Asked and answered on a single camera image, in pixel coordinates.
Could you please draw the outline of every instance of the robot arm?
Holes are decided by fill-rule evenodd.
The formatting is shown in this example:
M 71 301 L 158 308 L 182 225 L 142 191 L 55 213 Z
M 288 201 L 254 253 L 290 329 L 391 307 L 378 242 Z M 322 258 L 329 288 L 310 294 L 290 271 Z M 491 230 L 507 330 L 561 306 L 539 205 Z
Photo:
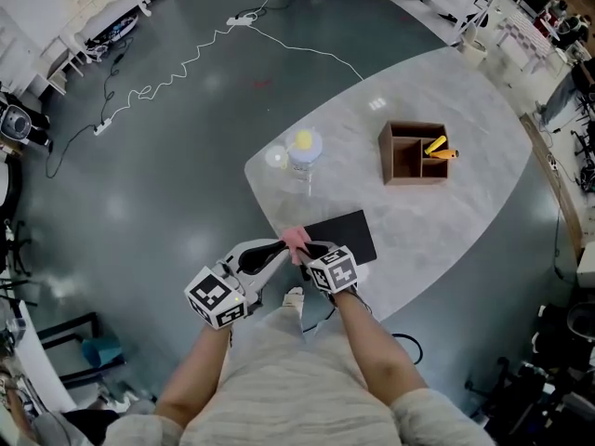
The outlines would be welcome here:
M 346 246 L 310 242 L 306 247 L 308 253 L 300 251 L 299 258 L 319 289 L 336 293 L 357 282 L 355 260 Z M 220 329 L 261 306 L 262 288 L 288 258 L 288 247 L 283 241 L 239 243 L 212 269 L 201 269 L 184 294 L 197 314 Z

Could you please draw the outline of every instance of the blue object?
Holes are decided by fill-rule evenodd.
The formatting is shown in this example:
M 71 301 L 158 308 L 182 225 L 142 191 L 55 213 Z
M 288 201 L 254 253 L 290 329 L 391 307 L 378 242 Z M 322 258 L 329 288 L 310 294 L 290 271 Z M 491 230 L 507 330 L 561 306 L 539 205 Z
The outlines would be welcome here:
M 122 346 L 114 337 L 96 337 L 83 340 L 83 356 L 93 368 L 99 368 L 122 355 Z

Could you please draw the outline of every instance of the pink cloth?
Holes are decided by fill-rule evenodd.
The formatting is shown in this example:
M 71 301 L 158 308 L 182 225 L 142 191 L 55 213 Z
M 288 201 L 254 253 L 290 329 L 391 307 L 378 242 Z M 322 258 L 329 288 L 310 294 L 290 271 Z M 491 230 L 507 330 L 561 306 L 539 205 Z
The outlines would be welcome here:
M 289 253 L 291 254 L 291 263 L 299 266 L 301 261 L 299 260 L 298 256 L 298 248 L 303 249 L 306 253 L 308 253 L 308 249 L 306 248 L 306 244 L 311 242 L 310 235 L 306 232 L 304 227 L 294 227 L 285 230 L 281 234 L 281 239 L 287 244 L 289 247 Z

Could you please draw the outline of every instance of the white cable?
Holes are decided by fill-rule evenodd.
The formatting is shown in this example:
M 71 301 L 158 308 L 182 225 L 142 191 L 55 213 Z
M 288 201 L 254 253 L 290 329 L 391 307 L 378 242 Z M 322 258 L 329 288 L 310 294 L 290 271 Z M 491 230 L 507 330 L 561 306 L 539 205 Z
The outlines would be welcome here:
M 256 20 L 258 20 L 258 12 L 260 10 L 262 10 L 262 8 L 264 8 L 267 4 L 269 3 L 269 0 L 265 0 L 264 3 L 260 6 L 260 8 L 256 11 L 256 12 L 250 12 L 250 13 L 246 13 L 244 15 L 244 17 L 247 16 L 251 16 L 254 17 L 252 19 L 252 22 L 254 23 Z M 201 57 L 201 48 L 204 48 L 206 46 L 211 46 L 213 45 L 216 41 L 217 41 L 217 35 L 218 34 L 229 34 L 231 30 L 233 30 L 236 26 L 238 25 L 232 25 L 230 27 L 230 29 L 226 32 L 220 32 L 219 30 L 215 30 L 215 32 L 213 33 L 213 40 L 210 41 L 209 43 L 205 43 L 203 45 L 197 45 L 196 46 L 196 58 L 192 58 L 189 59 L 188 61 L 184 61 L 181 64 L 182 68 L 184 69 L 184 74 L 172 74 L 170 79 L 169 79 L 169 83 L 161 83 L 160 85 L 157 86 L 157 88 L 155 89 L 155 91 L 152 93 L 151 96 L 145 96 L 149 93 L 151 93 L 152 91 L 152 86 L 151 85 L 146 85 L 145 87 L 142 88 L 141 91 L 137 91 L 136 89 L 133 89 L 132 91 L 130 91 L 128 93 L 128 100 L 127 100 L 127 104 L 123 107 L 121 107 L 120 109 L 116 110 L 113 114 L 112 117 L 109 118 L 110 122 L 109 124 L 112 122 L 113 118 L 115 117 L 115 115 L 120 112 L 120 111 L 124 111 L 126 109 L 130 109 L 130 97 L 133 94 L 138 95 L 138 99 L 148 99 L 148 100 L 153 100 L 155 98 L 155 96 L 157 95 L 157 91 L 159 91 L 159 88 L 162 85 L 172 85 L 174 83 L 174 78 L 180 78 L 180 79 L 184 79 L 188 76 L 188 70 L 186 68 L 186 65 L 189 63 L 192 63 L 196 60 L 198 60 Z M 257 32 L 259 32 L 260 34 L 262 34 L 263 36 L 266 36 L 267 38 L 270 38 L 272 41 L 278 43 L 279 45 L 283 46 L 284 48 L 287 49 L 295 49 L 297 51 L 310 51 L 311 53 L 316 53 L 319 55 L 325 55 L 325 56 L 330 56 L 333 57 L 334 59 L 336 59 L 338 62 L 343 63 L 346 66 L 349 66 L 349 68 L 355 73 L 355 75 L 360 78 L 360 80 L 364 80 L 363 77 L 357 72 L 355 71 L 355 68 L 353 68 L 353 66 L 351 66 L 347 61 L 344 61 L 343 59 L 338 58 L 337 56 L 333 55 L 332 53 L 325 53 L 323 51 L 318 51 L 316 49 L 310 49 L 310 48 L 300 48 L 300 47 L 296 47 L 296 46 L 287 46 L 285 43 L 283 43 L 282 41 L 277 40 L 276 38 L 273 38 L 272 36 L 270 36 L 269 34 L 264 33 L 263 31 L 259 30 L 258 28 L 255 28 L 253 26 L 249 26 L 248 28 L 250 28 L 251 30 L 256 30 Z
M 257 32 L 259 32 L 260 34 L 262 34 L 263 36 L 266 36 L 267 38 L 270 38 L 272 41 L 277 42 L 279 45 L 281 45 L 283 48 L 287 48 L 287 49 L 296 49 L 297 51 L 310 51 L 311 53 L 316 53 L 319 55 L 325 55 L 325 56 L 332 56 L 334 59 L 336 59 L 338 62 L 343 63 L 346 66 L 349 66 L 350 69 L 355 73 L 355 75 L 360 78 L 360 80 L 364 80 L 363 77 L 357 72 L 355 71 L 355 68 L 353 68 L 353 66 L 351 66 L 347 61 L 343 61 L 343 59 L 336 57 L 333 53 L 325 53 L 324 51 L 318 51 L 316 49 L 311 49 L 311 48 L 300 48 L 297 46 L 287 46 L 285 43 L 283 43 L 282 41 L 279 41 L 276 38 L 273 38 L 272 36 L 270 36 L 269 34 L 264 33 L 263 31 L 259 30 L 258 28 L 254 27 L 254 26 L 249 26 L 247 27 L 250 30 L 255 30 Z

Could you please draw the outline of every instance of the sleeve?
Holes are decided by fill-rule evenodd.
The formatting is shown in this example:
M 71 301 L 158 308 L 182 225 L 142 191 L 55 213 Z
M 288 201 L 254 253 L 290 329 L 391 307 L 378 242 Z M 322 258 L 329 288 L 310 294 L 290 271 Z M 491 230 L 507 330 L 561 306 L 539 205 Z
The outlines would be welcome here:
M 154 414 L 131 414 L 108 428 L 103 446 L 178 446 L 183 429 Z
M 403 443 L 409 446 L 494 446 L 479 425 L 437 391 L 411 391 L 390 409 Z

